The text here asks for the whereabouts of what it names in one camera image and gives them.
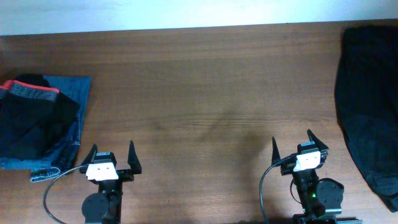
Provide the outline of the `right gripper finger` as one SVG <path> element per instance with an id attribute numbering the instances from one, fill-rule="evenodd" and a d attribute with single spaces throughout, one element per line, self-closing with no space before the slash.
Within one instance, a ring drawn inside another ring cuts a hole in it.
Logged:
<path id="1" fill-rule="evenodd" d="M 321 140 L 319 140 L 314 133 L 308 129 L 307 130 L 308 138 L 310 141 L 313 141 L 319 150 L 328 150 L 328 146 L 326 146 Z"/>
<path id="2" fill-rule="evenodd" d="M 279 149 L 277 147 L 275 137 L 272 137 L 272 165 L 278 166 L 280 160 L 281 160 L 281 158 L 280 158 Z"/>

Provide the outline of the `black pants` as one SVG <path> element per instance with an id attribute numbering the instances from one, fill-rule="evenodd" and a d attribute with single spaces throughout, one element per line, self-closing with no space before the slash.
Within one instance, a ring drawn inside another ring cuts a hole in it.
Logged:
<path id="1" fill-rule="evenodd" d="M 397 27 L 350 27 L 343 32 L 335 107 L 356 167 L 396 212 Z"/>

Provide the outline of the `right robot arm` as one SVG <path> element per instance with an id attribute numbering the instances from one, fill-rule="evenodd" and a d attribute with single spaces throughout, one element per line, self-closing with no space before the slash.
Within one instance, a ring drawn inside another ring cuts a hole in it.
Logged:
<path id="1" fill-rule="evenodd" d="M 328 156 L 329 148 L 311 130 L 309 141 L 297 146 L 297 152 L 281 158 L 275 138 L 272 138 L 270 168 L 280 168 L 282 175 L 291 175 L 291 186 L 296 186 L 298 203 L 303 213 L 292 217 L 293 223 L 362 223 L 357 218 L 342 218 L 343 184 L 331 178 L 319 178 L 316 170 L 321 168 Z"/>

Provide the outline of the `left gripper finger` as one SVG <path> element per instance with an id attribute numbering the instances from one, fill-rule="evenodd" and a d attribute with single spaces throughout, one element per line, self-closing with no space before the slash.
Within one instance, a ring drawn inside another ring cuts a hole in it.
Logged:
<path id="1" fill-rule="evenodd" d="M 88 155 L 85 157 L 81 165 L 87 166 L 88 164 L 90 164 L 94 160 L 97 152 L 98 152 L 98 147 L 96 144 L 93 144 L 91 150 L 89 151 Z"/>
<path id="2" fill-rule="evenodd" d="M 133 174 L 142 174 L 142 166 L 136 154 L 134 143 L 130 140 L 127 163 Z"/>

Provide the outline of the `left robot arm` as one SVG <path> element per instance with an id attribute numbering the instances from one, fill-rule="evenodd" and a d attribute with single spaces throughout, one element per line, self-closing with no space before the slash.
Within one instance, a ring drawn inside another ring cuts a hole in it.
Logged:
<path id="1" fill-rule="evenodd" d="M 81 163 L 79 172 L 98 186 L 97 193 L 87 196 L 81 206 L 85 223 L 121 222 L 123 183 L 134 181 L 134 176 L 142 173 L 142 166 L 132 141 L 129 143 L 127 155 L 130 168 L 117 170 L 116 164 L 113 152 L 98 152 L 95 144 Z"/>

